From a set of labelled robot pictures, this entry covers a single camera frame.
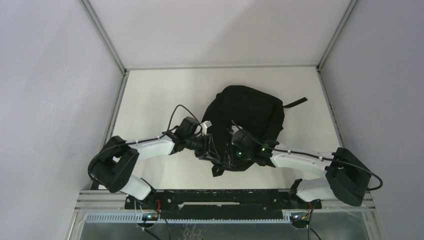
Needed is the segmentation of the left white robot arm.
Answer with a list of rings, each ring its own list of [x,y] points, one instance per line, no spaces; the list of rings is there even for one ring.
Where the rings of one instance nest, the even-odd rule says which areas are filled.
[[[212,134],[207,132],[211,126],[209,120],[199,122],[187,116],[180,125],[153,138],[124,140],[113,136],[88,164],[88,176],[110,193],[133,196],[138,204],[149,209],[155,205],[157,196],[148,182],[133,173],[137,162],[188,149],[196,158],[218,164],[221,159]]]

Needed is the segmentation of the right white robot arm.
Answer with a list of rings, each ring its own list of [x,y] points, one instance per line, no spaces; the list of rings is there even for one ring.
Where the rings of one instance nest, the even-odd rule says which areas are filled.
[[[362,205],[372,172],[348,149],[313,152],[291,148],[275,140],[260,142],[245,129],[231,130],[230,164],[252,163],[274,168],[306,172],[314,179],[296,179],[291,186],[289,203],[302,208],[315,200],[337,199],[347,205]]]

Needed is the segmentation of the black backpack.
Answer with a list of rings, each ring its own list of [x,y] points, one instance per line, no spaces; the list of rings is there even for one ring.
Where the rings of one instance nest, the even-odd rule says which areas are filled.
[[[229,85],[219,92],[206,108],[202,121],[211,121],[207,133],[212,135],[221,164],[213,164],[212,175],[218,177],[224,171],[243,172],[250,167],[225,167],[225,144],[231,143],[233,134],[246,130],[260,141],[277,140],[283,130],[285,109],[298,106],[308,99],[300,98],[289,104],[273,95],[244,85]]]

